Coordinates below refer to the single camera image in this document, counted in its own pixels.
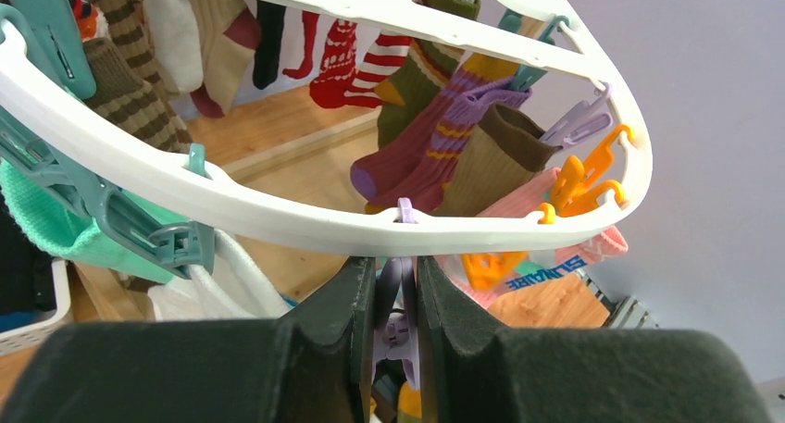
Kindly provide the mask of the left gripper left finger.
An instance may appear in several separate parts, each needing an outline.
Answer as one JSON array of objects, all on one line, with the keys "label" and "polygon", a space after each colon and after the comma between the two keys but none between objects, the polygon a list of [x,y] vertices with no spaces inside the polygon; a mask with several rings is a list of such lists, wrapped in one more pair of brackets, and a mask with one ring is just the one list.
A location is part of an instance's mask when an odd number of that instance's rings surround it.
[{"label": "left gripper left finger", "polygon": [[67,325],[5,422],[365,422],[375,262],[352,256],[277,319]]}]

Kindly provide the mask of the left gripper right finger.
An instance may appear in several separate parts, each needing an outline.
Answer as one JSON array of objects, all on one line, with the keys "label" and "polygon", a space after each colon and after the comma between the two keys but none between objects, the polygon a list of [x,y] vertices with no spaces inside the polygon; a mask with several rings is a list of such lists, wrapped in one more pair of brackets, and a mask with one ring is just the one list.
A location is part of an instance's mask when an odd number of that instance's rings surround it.
[{"label": "left gripper right finger", "polygon": [[417,262],[426,422],[767,422],[740,359],[695,330],[512,328]]}]

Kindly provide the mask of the lilac clothespin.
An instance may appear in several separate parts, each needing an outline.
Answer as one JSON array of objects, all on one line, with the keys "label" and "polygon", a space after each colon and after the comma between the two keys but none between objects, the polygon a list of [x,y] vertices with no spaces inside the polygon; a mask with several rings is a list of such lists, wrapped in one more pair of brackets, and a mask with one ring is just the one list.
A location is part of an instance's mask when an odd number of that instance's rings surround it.
[{"label": "lilac clothespin", "polygon": [[373,363],[402,362],[409,387],[420,389],[417,259],[390,257],[378,272],[373,304]]}]

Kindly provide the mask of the white sock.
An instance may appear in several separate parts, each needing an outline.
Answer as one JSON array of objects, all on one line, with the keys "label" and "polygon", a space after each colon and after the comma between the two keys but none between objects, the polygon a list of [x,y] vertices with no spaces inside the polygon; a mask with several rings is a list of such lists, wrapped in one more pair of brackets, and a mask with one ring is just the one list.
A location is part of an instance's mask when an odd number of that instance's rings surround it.
[{"label": "white sock", "polygon": [[218,230],[215,238],[212,272],[191,265],[189,279],[174,278],[148,290],[156,321],[275,319],[292,310],[232,235]]}]

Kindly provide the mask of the mint green sock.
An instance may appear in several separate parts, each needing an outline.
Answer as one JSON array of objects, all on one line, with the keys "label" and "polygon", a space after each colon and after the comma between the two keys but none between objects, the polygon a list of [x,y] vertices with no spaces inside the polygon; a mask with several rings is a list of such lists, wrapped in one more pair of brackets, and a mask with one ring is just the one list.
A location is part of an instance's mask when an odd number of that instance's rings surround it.
[{"label": "mint green sock", "polygon": [[93,219],[68,211],[8,161],[1,162],[1,190],[11,217],[27,238],[50,255],[168,283],[187,272],[160,267],[103,233]]}]

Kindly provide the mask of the white oval sock hanger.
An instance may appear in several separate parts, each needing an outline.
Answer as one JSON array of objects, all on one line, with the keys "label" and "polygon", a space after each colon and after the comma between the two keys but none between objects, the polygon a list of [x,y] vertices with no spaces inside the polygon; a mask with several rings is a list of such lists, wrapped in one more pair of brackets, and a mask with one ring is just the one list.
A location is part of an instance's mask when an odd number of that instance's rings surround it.
[{"label": "white oval sock hanger", "polygon": [[515,63],[557,70],[609,85],[609,106],[621,124],[618,143],[625,153],[621,185],[628,200],[618,206],[604,193],[595,210],[569,218],[532,213],[525,218],[434,218],[416,212],[414,222],[400,223],[393,210],[363,215],[300,204],[254,191],[229,178],[213,164],[204,174],[187,169],[184,155],[166,153],[119,130],[99,139],[79,127],[69,139],[44,122],[77,118],[77,109],[51,83],[20,62],[16,31],[2,28],[1,92],[8,87],[32,106],[19,115],[32,130],[75,161],[117,184],[130,199],[139,195],[157,205],[221,230],[290,247],[360,256],[417,256],[552,249],[582,242],[630,215],[643,201],[653,173],[653,152],[641,110],[603,47],[567,0],[497,0],[524,16],[564,27],[571,49],[463,19],[415,4],[412,0],[266,0],[324,13],[423,40],[453,45]]}]

